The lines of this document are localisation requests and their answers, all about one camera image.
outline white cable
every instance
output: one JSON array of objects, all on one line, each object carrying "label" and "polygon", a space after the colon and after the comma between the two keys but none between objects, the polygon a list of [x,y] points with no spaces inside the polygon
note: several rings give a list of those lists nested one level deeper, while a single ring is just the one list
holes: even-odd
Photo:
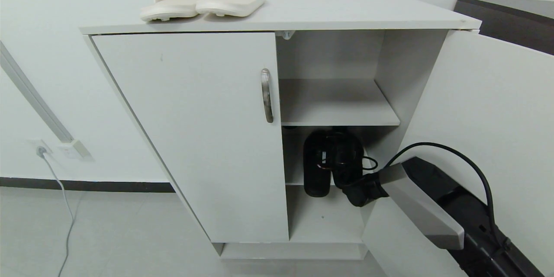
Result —
[{"label": "white cable", "polygon": [[71,234],[71,230],[73,229],[73,224],[75,223],[75,218],[73,217],[73,213],[71,212],[71,208],[69,208],[69,203],[68,203],[68,199],[67,197],[65,196],[65,188],[64,188],[64,185],[61,183],[61,181],[58,179],[58,177],[56,176],[56,173],[54,173],[54,169],[52,169],[52,166],[50,165],[50,163],[48,162],[48,160],[44,157],[44,153],[46,152],[46,149],[44,149],[44,147],[38,147],[36,149],[36,154],[42,158],[44,160],[44,162],[46,162],[46,164],[48,165],[48,168],[50,169],[50,172],[52,172],[52,175],[54,176],[54,178],[56,179],[56,181],[58,182],[58,184],[60,184],[60,187],[61,187],[61,192],[62,194],[64,195],[64,200],[65,200],[65,205],[67,206],[68,208],[68,212],[69,212],[69,216],[71,217],[71,225],[69,226],[69,230],[68,230],[68,235],[67,237],[65,238],[65,259],[64,259],[64,263],[61,265],[61,268],[60,268],[60,271],[58,273],[58,277],[61,276],[61,272],[63,271],[64,267],[65,267],[65,262],[67,262],[68,260],[68,256],[69,256],[69,235]]}]

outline baseboard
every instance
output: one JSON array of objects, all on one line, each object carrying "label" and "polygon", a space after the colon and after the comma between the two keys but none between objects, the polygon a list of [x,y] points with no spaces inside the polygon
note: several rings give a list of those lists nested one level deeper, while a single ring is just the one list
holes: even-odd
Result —
[{"label": "baseboard", "polygon": [[[170,183],[164,182],[88,182],[83,180],[62,180],[66,190],[83,190],[87,192],[127,192],[127,193],[174,193]],[[0,186],[19,188],[39,188],[42,190],[59,190],[55,180],[35,178],[0,177]]]}]

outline gray floor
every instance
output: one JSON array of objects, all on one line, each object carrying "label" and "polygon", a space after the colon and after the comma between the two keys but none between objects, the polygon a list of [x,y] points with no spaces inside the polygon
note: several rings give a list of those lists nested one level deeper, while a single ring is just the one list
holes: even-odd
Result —
[{"label": "gray floor", "polygon": [[[176,194],[68,192],[77,220],[63,277],[379,276],[365,261],[221,261]],[[69,215],[61,190],[0,187],[0,275],[56,277]]]}]

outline wall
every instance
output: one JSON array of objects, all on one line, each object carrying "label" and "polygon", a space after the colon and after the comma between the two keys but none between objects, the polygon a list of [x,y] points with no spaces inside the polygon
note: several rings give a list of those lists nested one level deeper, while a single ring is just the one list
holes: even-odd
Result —
[{"label": "wall", "polygon": [[[160,168],[97,68],[79,26],[140,23],[152,0],[2,0],[2,41],[29,80],[94,162],[54,153],[65,180],[165,181]],[[423,0],[451,9],[455,0]],[[0,174],[50,178],[25,139],[57,139],[0,72]]]}]

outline metal handle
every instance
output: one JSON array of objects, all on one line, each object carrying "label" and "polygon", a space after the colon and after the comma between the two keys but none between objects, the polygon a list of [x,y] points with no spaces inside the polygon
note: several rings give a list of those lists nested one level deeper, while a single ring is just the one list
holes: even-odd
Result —
[{"label": "metal handle", "polygon": [[261,97],[264,99],[265,119],[273,123],[273,111],[271,111],[271,96],[269,95],[269,70],[261,70]]}]

